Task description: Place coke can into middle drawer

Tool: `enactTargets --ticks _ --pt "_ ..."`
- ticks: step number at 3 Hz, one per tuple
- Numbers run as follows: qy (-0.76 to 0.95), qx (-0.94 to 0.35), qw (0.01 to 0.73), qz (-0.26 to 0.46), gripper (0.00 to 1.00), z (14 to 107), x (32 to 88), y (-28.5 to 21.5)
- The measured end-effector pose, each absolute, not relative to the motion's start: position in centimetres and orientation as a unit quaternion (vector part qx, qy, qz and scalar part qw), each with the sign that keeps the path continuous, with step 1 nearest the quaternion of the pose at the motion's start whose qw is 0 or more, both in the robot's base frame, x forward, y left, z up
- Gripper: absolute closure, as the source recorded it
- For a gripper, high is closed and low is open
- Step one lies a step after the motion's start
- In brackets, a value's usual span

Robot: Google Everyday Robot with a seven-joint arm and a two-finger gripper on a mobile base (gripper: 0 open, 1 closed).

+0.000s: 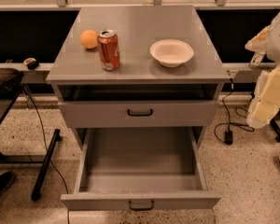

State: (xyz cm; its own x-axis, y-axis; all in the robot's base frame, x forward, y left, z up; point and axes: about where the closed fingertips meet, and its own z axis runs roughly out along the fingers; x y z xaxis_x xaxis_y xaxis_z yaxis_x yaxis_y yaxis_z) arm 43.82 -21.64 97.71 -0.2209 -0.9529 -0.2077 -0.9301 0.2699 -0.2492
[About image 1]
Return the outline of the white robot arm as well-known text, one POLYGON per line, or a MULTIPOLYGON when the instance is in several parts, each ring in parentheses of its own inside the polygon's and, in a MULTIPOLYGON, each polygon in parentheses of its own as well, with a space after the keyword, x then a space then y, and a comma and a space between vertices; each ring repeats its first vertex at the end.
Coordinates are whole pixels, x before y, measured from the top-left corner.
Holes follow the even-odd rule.
POLYGON ((245 49, 255 52, 250 62, 252 68, 259 67, 264 55, 276 63, 271 72, 261 72, 254 91, 255 97, 248 108, 248 126, 259 129, 269 124, 280 109, 280 12, 270 25, 245 44, 245 49))

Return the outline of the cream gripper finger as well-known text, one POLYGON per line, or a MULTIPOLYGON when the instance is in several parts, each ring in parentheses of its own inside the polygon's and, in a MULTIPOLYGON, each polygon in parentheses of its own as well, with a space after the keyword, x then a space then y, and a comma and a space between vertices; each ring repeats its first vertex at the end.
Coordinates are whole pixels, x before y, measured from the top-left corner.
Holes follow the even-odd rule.
POLYGON ((249 127, 259 129, 269 124, 280 109, 280 65, 271 72, 260 73, 254 95, 246 122, 249 127))
POLYGON ((267 49, 269 29, 270 26, 263 28, 257 35, 255 35, 245 44, 245 49, 257 53, 265 53, 267 49))

